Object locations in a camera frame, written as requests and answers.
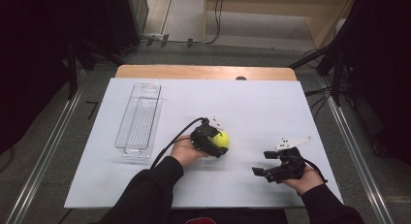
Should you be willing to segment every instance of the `metal rail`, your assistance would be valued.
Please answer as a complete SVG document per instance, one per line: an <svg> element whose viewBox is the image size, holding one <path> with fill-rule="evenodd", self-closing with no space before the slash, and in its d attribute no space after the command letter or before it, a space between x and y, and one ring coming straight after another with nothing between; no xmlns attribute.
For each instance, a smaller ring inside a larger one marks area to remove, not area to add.
<svg viewBox="0 0 411 224"><path fill-rule="evenodd" d="M329 82L322 77L320 77L320 83L322 87L330 86ZM342 108L338 107L333 99L329 99L328 102L379 223L394 223L378 185L372 177L371 171L366 165L359 146L345 119Z"/></svg>
<svg viewBox="0 0 411 224"><path fill-rule="evenodd" d="M50 137L46 143L45 148L43 149L42 154L39 157L30 177L26 180L16 204L7 220L9 224L21 223L24 219L24 216L30 207L31 202L33 201L34 196L42 182L42 179L46 173L47 167L52 159L54 151L57 149L58 144L60 143L61 137L64 134L64 131L67 127L67 124L75 110L79 97L84 89L86 80L88 79L89 72L81 70L79 75L79 89L74 95L73 99L67 101L66 106L64 107L63 112L57 120L57 123L54 126L53 131L51 132Z"/></svg>

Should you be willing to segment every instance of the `cable on floor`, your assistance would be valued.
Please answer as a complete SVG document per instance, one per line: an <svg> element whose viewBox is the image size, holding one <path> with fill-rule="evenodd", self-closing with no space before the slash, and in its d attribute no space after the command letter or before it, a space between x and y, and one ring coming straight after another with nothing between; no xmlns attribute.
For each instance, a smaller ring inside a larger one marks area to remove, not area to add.
<svg viewBox="0 0 411 224"><path fill-rule="evenodd" d="M9 167L9 165L12 163L12 161L13 161L14 158L15 158L14 150L13 150L12 147L10 147L10 157L9 157L9 159L7 160L6 164L3 165L3 166L0 168L0 174L3 173L3 171L6 170L7 167Z"/></svg>
<svg viewBox="0 0 411 224"><path fill-rule="evenodd" d="M143 46L143 45L145 45L145 44L147 44L148 43L148 40L144 40L144 41L141 41L138 45L136 45L136 46L132 46L132 47L129 47L129 48L125 48L125 49L123 49L122 51L121 51L121 55L120 55L120 57L119 58L124 58L125 56L127 56L128 54L130 54L130 52L132 52L134 49L136 49L136 48L138 48L138 47L140 47L140 46ZM105 58L105 57L101 57L99 54L93 54L93 57L97 57L96 58L96 61L98 61L98 62L102 62L102 61L107 61L108 59L107 58Z"/></svg>
<svg viewBox="0 0 411 224"><path fill-rule="evenodd" d="M310 49L310 50L306 51L306 52L304 53L304 55L302 56L302 58L305 58L305 56L306 56L309 52L311 52L311 51L317 52L317 48L313 48L313 49ZM319 59L317 59L317 58L315 58L314 60L315 60L317 63L320 63L320 61L321 61L321 60L319 60ZM309 67L311 67L311 68L313 68L313 69L317 69L316 66L312 66L312 65L310 65L310 64L308 64L308 63L306 63L305 65L307 65L307 66L309 66Z"/></svg>
<svg viewBox="0 0 411 224"><path fill-rule="evenodd" d="M148 38L145 37L144 39L147 40L147 45L150 46L152 42L159 42L159 43L176 43L176 44L188 44L188 45L194 45L194 44L201 44L201 45L209 45L217 41L217 39L220 37L220 31L221 31L221 12L223 10L223 2L224 0L216 0L215 6L214 6L214 16L215 16L215 22L217 24L217 30L214 36L214 39L212 39L209 42L194 42L192 39L189 39L188 42L183 42L183 41L169 41L169 40L158 40L153 38Z"/></svg>
<svg viewBox="0 0 411 224"><path fill-rule="evenodd" d="M67 216L74 210L74 208L69 208L66 213L61 217L61 219L57 222L57 224L61 224L66 220Z"/></svg>
<svg viewBox="0 0 411 224"><path fill-rule="evenodd" d="M332 96L332 87L324 87L318 90L313 90L313 91L306 91L304 92L305 97L316 95L316 94L321 94L324 93L319 100L317 100L314 104L312 104L309 108L313 112L314 108L321 103L320 107L317 109L316 113L314 114L314 121L317 119L317 115L320 112L321 108L323 108L324 104L327 102L328 99ZM339 93L342 94L347 94L347 88L342 87L339 90Z"/></svg>

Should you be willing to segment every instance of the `black sleeve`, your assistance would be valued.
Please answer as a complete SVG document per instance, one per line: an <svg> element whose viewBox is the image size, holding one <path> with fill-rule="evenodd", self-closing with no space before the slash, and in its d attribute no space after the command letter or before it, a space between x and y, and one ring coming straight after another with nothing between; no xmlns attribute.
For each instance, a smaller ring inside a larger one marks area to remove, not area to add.
<svg viewBox="0 0 411 224"><path fill-rule="evenodd" d="M302 195L311 223L364 223L356 209L346 207L322 184Z"/></svg>
<svg viewBox="0 0 411 224"><path fill-rule="evenodd" d="M178 161L165 157L153 170L135 175L99 223L164 223L172 206L173 187L183 175Z"/></svg>

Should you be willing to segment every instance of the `white paper sheet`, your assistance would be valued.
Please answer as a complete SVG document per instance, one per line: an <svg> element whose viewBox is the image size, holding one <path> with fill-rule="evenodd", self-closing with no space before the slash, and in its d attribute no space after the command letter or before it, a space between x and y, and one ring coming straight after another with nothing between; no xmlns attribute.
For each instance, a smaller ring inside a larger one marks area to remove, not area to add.
<svg viewBox="0 0 411 224"><path fill-rule="evenodd" d="M126 162L114 147L135 83L162 85L163 106L150 159ZM147 169L157 154L188 123L216 117L230 136L230 150L219 159L197 161L174 187L175 208L302 207L295 190L268 183L251 167L272 168L263 152L282 138L311 137L298 146L329 180L342 201L332 170L298 81L112 79L81 157L65 208L112 207L130 179ZM186 134L200 125L195 124Z"/></svg>

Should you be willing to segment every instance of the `wooden table edge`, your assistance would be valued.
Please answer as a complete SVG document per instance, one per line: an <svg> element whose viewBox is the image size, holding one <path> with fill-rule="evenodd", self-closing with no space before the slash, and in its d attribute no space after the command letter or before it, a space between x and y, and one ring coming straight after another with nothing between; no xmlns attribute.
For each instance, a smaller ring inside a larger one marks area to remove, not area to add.
<svg viewBox="0 0 411 224"><path fill-rule="evenodd" d="M297 80L291 68L194 65L122 65L116 78L180 80Z"/></svg>

